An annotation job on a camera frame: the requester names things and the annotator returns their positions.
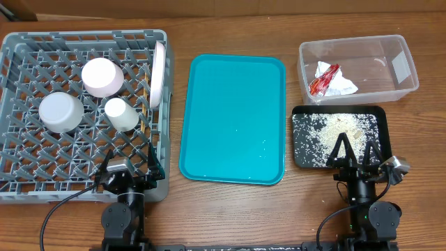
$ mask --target white label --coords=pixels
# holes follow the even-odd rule
[[[392,60],[392,65],[395,69],[395,75],[397,76],[398,84],[402,83],[402,81],[410,76],[409,63],[407,62],[404,51],[402,51],[396,58]]]

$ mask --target red wrapper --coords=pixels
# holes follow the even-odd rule
[[[320,77],[313,80],[309,85],[310,94],[313,96],[324,96],[339,68],[339,64],[331,65]]]

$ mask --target crate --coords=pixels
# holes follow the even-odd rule
[[[155,43],[166,47],[163,96],[148,108]],[[105,116],[109,98],[89,95],[81,80],[87,61],[105,57],[125,75],[121,97],[139,113],[130,133],[116,132]],[[0,52],[0,204],[38,204],[62,200],[93,184],[93,175],[109,149],[127,156],[138,174],[148,172],[152,142],[166,179],[145,191],[146,201],[160,201],[169,190],[169,106],[173,93],[174,54],[161,30],[10,33]],[[38,116],[42,99],[65,91],[84,104],[85,115],[74,133],[52,133]],[[100,188],[78,196],[83,201],[116,201]]]

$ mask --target blue rectangular tray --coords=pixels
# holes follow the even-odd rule
[[[274,185],[285,172],[285,67],[259,56],[192,62],[179,167],[199,181]]]

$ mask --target white napkin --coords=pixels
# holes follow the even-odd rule
[[[322,74],[328,70],[330,67],[329,63],[326,62],[318,62],[318,68],[316,69],[316,74],[314,75],[316,78],[322,76]],[[327,96],[335,96],[335,95],[346,95],[352,94],[357,91],[356,85],[349,79],[342,77],[341,68],[338,70],[330,85],[328,86],[327,91],[325,92],[325,97]]]

